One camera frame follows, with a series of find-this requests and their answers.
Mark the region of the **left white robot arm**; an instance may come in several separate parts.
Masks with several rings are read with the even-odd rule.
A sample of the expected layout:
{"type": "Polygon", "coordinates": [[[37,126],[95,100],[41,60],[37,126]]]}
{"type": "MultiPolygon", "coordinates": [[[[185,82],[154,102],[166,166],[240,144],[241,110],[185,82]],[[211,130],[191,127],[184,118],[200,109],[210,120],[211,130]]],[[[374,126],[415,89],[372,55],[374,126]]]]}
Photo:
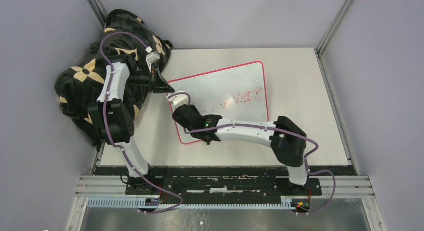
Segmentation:
{"type": "Polygon", "coordinates": [[[148,71],[139,71],[130,59],[130,55],[121,54],[106,60],[105,84],[97,101],[89,104],[88,113],[97,137],[118,151],[126,162],[129,177],[140,178],[138,188],[149,195],[156,191],[158,182],[148,175],[150,164],[143,158],[134,139],[135,119],[124,104],[125,89],[132,84],[145,87],[148,93],[154,94],[175,90],[162,76],[157,52],[146,57],[148,71]]]}

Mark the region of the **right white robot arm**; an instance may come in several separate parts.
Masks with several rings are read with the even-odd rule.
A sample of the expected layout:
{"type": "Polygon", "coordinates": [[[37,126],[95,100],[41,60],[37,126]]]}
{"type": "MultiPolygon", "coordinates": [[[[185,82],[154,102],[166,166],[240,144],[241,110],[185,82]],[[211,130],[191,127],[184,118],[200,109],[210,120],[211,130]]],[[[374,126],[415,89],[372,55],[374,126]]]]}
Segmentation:
{"type": "Polygon", "coordinates": [[[260,63],[169,81],[172,118],[183,144],[247,142],[270,148],[288,169],[289,189],[309,189],[305,149],[311,140],[292,120],[271,121],[265,70],[260,63]]]}

